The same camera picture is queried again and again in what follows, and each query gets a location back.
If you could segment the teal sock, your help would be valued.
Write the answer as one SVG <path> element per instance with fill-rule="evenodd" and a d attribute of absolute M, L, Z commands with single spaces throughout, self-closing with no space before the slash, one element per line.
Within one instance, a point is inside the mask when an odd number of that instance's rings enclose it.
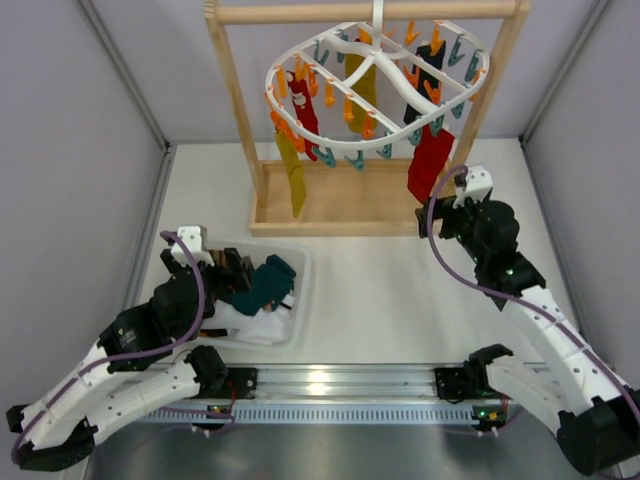
<path fill-rule="evenodd" d="M 296 275 L 285 260 L 272 254 L 251 275 L 247 292 L 232 293 L 221 301 L 243 315 L 255 316 L 267 305 L 276 308 L 294 288 Z"/>

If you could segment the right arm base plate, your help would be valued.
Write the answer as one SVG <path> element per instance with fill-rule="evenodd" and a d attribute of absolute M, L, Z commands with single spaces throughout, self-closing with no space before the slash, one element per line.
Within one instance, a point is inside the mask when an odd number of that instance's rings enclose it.
<path fill-rule="evenodd" d="M 437 397 L 457 404 L 479 396 L 477 375 L 465 367 L 439 367 L 434 369 Z"/>

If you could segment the white round clip hanger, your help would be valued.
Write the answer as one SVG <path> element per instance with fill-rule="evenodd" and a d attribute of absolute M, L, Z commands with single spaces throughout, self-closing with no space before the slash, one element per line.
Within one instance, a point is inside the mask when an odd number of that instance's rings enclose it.
<path fill-rule="evenodd" d="M 422 130 L 429 125 L 434 136 L 445 128 L 447 117 L 458 119 L 464 113 L 486 83 L 490 69 L 490 55 L 484 44 L 471 32 L 448 20 L 434 22 L 430 45 L 441 45 L 442 33 L 453 35 L 453 45 L 445 50 L 445 67 L 467 64 L 462 79 L 456 80 L 444 69 L 428 63 L 411 45 L 419 34 L 409 29 L 405 40 L 396 42 L 383 32 L 383 4 L 373 4 L 373 22 L 345 22 L 328 29 L 296 45 L 283 53 L 270 67 L 265 79 L 265 101 L 270 110 L 274 129 L 282 131 L 296 146 L 304 151 L 312 146 L 318 156 L 337 151 L 375 150 L 385 155 L 393 144 L 407 140 L 418 145 Z M 349 77 L 345 75 L 347 54 L 362 56 L 364 61 Z M 407 122 L 393 120 L 379 107 L 373 107 L 352 90 L 372 65 L 377 74 L 384 77 L 396 94 L 411 106 L 416 116 Z M 291 95 L 287 73 L 293 72 L 297 80 L 305 80 L 311 100 L 323 96 L 323 103 L 331 108 L 343 105 L 343 120 L 353 120 L 352 104 L 365 112 L 363 132 L 358 140 L 335 140 L 320 133 L 306 130 L 296 118 L 294 110 L 284 104 Z"/>

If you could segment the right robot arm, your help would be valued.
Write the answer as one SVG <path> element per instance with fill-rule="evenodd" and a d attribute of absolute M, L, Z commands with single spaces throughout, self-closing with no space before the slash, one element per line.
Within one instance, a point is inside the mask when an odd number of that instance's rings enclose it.
<path fill-rule="evenodd" d="M 639 454 L 639 392 L 588 345 L 562 313 L 544 277 L 520 252 L 508 204 L 485 197 L 429 198 L 416 211 L 421 237 L 453 239 L 474 263 L 464 285 L 488 296 L 538 352 L 554 378 L 545 380 L 509 348 L 470 354 L 477 385 L 506 395 L 555 437 L 575 470 L 592 475 Z M 441 224 L 438 235 L 435 222 Z"/>

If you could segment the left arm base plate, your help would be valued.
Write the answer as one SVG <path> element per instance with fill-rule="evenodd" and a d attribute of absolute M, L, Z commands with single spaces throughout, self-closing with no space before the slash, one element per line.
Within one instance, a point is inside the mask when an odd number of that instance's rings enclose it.
<path fill-rule="evenodd" d="M 190 396 L 190 399 L 249 400 L 255 398 L 258 386 L 257 368 L 231 367 L 226 379 L 217 391 L 208 390 Z"/>

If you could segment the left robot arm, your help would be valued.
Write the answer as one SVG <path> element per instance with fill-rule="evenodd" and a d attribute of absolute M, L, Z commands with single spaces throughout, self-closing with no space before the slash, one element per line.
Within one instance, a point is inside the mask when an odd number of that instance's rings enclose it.
<path fill-rule="evenodd" d="M 219 270 L 203 247 L 161 254 L 169 279 L 151 298 L 119 313 L 85 358 L 57 387 L 30 405 L 15 405 L 7 423 L 18 438 L 11 460 L 22 470 L 58 472 L 88 457 L 114 433 L 183 399 L 246 396 L 251 369 L 227 367 L 208 345 L 188 347 L 170 366 L 135 379 L 189 343 L 213 316 Z"/>

